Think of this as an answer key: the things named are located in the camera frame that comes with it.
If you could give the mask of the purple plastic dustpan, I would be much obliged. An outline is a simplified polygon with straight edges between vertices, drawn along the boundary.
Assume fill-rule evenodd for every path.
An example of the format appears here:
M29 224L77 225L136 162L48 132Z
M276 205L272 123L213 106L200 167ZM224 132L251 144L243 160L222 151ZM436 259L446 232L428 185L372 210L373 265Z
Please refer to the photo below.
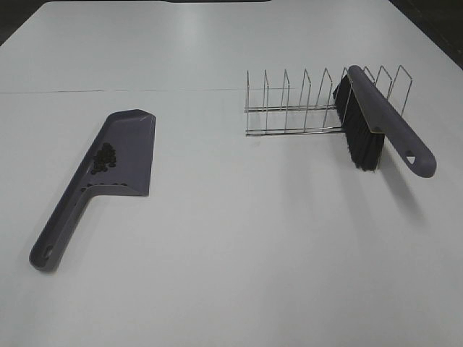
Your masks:
M57 269L94 197L149 195L155 130L156 117L140 109L106 118L30 251L36 270Z

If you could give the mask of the purple hand brush black bristles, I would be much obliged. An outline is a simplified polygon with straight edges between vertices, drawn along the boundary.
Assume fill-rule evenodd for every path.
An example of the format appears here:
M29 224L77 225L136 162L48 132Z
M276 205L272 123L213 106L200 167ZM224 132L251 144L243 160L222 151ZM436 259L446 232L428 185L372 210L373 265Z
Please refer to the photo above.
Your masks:
M417 176L431 178L437 161L428 146L357 65L351 65L333 91L336 111L356 168L375 171L388 140Z

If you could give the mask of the pile of coffee beans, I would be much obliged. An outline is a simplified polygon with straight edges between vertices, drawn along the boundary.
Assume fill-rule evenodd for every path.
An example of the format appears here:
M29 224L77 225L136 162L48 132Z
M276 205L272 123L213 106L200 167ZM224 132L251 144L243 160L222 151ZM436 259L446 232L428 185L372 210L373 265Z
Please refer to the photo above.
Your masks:
M78 167L83 175L79 190L85 192L96 185L127 186L126 182L110 178L109 174L114 172L116 165L116 149L109 142L104 142L99 149L87 153Z

